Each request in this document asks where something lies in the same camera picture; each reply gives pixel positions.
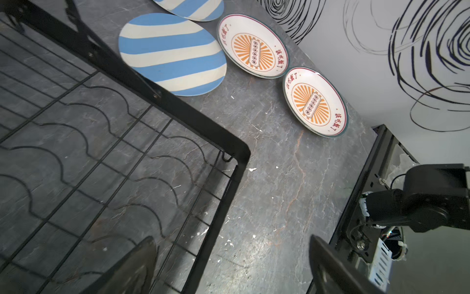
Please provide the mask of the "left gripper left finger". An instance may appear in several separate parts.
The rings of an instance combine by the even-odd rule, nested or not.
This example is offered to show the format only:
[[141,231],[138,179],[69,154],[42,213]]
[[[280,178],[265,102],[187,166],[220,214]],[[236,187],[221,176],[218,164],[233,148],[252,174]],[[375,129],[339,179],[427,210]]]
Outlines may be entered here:
[[146,237],[118,263],[82,292],[84,294],[148,294],[151,291],[158,247]]

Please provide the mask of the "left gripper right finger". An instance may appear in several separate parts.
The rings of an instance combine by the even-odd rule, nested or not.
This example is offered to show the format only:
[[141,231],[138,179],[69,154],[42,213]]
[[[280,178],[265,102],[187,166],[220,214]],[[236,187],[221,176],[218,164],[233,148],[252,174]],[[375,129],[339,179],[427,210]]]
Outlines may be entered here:
[[375,277],[372,265],[360,257],[352,261],[339,255],[321,237],[312,235],[309,242],[311,294],[382,294],[386,281]]

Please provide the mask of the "black wire dish rack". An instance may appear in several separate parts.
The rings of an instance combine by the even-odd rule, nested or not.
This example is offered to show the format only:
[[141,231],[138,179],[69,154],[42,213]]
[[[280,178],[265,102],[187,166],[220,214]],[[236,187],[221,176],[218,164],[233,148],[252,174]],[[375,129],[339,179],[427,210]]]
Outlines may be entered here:
[[152,236],[149,294],[194,294],[250,149],[65,11],[1,2],[1,292],[83,294]]

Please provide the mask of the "orange sunburst plate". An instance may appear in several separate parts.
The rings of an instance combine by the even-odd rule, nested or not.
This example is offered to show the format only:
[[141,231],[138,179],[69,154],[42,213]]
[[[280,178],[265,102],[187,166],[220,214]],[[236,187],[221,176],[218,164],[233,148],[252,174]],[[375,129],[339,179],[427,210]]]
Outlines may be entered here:
[[347,130],[345,101],[319,72],[303,66],[291,68],[284,76],[283,92],[294,116],[311,132],[335,138]]
[[222,50],[242,70],[265,79],[284,76],[289,66],[288,50],[280,37],[263,22],[233,13],[217,26]]

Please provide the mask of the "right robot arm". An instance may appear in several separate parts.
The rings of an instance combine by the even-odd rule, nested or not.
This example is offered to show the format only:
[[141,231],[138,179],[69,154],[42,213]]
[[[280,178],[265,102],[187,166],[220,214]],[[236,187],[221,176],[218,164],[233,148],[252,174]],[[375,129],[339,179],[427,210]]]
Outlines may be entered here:
[[439,227],[470,229],[470,188],[464,164],[418,165],[405,173],[401,189],[365,198],[368,224],[409,227],[425,233]]

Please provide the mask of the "near blue striped plate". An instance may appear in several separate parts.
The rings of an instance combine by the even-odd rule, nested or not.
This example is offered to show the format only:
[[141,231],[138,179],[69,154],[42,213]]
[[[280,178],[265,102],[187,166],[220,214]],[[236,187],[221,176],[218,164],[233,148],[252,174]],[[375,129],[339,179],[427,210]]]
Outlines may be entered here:
[[226,76],[225,54],[200,25],[167,13],[149,13],[124,25],[118,38],[122,60],[177,96],[199,96]]

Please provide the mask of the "blue striped plate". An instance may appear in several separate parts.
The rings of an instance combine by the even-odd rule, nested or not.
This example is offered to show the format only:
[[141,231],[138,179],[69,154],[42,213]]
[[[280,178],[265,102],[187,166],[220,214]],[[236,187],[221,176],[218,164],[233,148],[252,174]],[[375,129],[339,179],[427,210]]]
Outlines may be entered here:
[[149,13],[124,25],[118,38],[122,60],[177,96],[199,96],[226,76],[225,54],[200,25],[167,13]]
[[223,0],[154,0],[166,11],[196,22],[210,22],[224,12]]

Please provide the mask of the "far blue striped plate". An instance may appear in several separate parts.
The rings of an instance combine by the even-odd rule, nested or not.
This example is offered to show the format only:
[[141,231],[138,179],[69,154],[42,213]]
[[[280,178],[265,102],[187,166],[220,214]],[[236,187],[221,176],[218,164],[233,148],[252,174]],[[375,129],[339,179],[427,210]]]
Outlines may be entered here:
[[210,22],[224,12],[223,0],[154,0],[166,11],[196,22]]

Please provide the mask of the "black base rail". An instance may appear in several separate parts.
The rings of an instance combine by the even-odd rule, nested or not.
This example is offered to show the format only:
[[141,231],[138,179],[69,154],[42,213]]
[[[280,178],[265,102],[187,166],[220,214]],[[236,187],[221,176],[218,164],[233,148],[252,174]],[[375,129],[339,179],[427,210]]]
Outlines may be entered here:
[[[398,189],[392,183],[386,183],[385,172],[388,169],[389,157],[393,154],[394,148],[400,145],[401,143],[385,125],[379,126],[378,138],[330,243],[341,257],[350,261],[360,257],[371,264],[378,240],[385,242],[394,229],[401,228],[368,224],[365,219],[368,215],[365,207],[365,198],[368,194],[391,188]],[[403,181],[405,173],[399,175]]]

